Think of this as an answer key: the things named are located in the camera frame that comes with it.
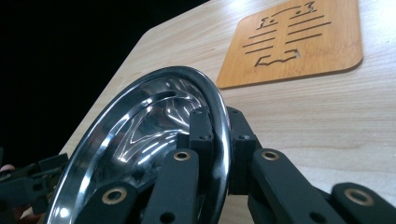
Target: stainless steel bowl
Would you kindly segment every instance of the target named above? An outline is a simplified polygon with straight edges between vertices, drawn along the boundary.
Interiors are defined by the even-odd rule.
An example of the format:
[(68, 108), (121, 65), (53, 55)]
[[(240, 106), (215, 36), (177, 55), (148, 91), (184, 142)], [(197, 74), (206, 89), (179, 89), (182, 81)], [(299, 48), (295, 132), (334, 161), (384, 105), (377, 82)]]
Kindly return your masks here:
[(230, 124), (218, 89), (203, 73), (167, 67), (132, 83), (102, 111), (74, 151), (52, 197), (45, 223), (74, 223), (93, 193), (124, 181), (152, 185), (177, 135), (189, 133), (190, 112), (206, 107), (215, 137), (211, 182), (200, 223), (217, 223), (227, 192)]

